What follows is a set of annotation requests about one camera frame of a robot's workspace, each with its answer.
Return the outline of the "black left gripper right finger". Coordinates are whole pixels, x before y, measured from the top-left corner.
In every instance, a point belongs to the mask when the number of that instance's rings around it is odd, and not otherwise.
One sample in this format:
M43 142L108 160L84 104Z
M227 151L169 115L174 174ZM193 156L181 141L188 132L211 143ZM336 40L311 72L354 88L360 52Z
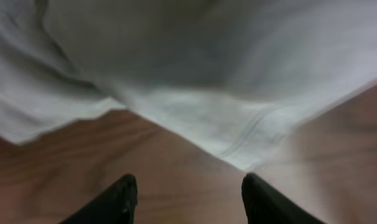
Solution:
M253 172L241 184L249 224L323 224Z

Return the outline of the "white t-shirt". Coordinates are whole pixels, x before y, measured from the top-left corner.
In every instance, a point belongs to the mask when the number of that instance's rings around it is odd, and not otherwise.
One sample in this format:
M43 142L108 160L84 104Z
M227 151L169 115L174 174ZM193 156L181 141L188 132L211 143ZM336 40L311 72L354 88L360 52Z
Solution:
M377 81L377 1L0 1L0 136L127 109L247 170Z

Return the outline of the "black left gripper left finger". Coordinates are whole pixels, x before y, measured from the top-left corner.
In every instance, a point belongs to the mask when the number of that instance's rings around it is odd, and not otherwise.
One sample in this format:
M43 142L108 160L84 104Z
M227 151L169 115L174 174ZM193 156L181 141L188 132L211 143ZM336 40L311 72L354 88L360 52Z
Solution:
M126 174L60 224L133 224L137 195L135 176Z

